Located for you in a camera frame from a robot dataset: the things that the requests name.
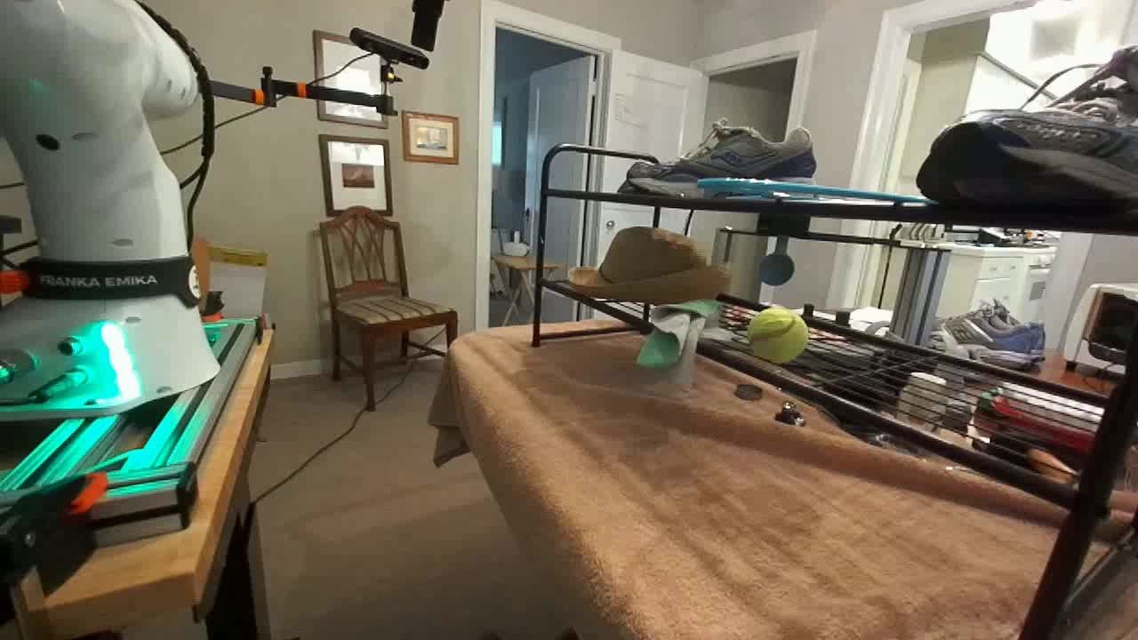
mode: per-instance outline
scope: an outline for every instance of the shoe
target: shoe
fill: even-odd
[[[981,109],[946,128],[919,172],[940,204],[1138,204],[1138,49],[1116,49],[1047,109]]]
[[[632,163],[623,193],[704,197],[698,177],[812,177],[816,172],[816,144],[805,128],[771,144],[746,123],[719,121],[685,161]]]
[[[981,359],[1015,371],[1034,371],[1047,356],[1047,326],[1020,324],[1007,305],[992,304],[964,317],[944,319],[928,349],[964,359]]]

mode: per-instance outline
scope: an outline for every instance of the chair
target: chair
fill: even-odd
[[[358,371],[365,384],[365,409],[378,407],[372,366],[378,340],[401,338],[409,356],[409,330],[444,326],[457,340],[459,314],[422,299],[409,299],[398,219],[365,210],[348,210],[319,224],[324,282],[331,304],[331,381],[343,381],[345,359],[343,333],[358,338]]]

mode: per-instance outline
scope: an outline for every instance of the yellow ball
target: yellow ball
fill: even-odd
[[[771,305],[751,317],[746,324],[751,356],[768,364],[794,364],[812,346],[812,326],[802,314]]]

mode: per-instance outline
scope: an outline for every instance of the picture frame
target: picture frame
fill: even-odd
[[[387,138],[319,134],[324,210],[370,210],[391,216]]]
[[[370,95],[383,93],[381,57],[364,53],[352,40],[334,31],[314,31],[314,77],[326,88]],[[358,128],[383,128],[383,115],[358,102],[316,99],[316,117]]]
[[[401,115],[401,161],[409,163],[459,163],[459,117]]]

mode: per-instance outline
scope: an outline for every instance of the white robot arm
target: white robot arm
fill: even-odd
[[[179,177],[146,117],[201,102],[135,0],[0,0],[0,134],[32,200],[32,293],[0,314],[0,421],[119,411],[217,372]]]

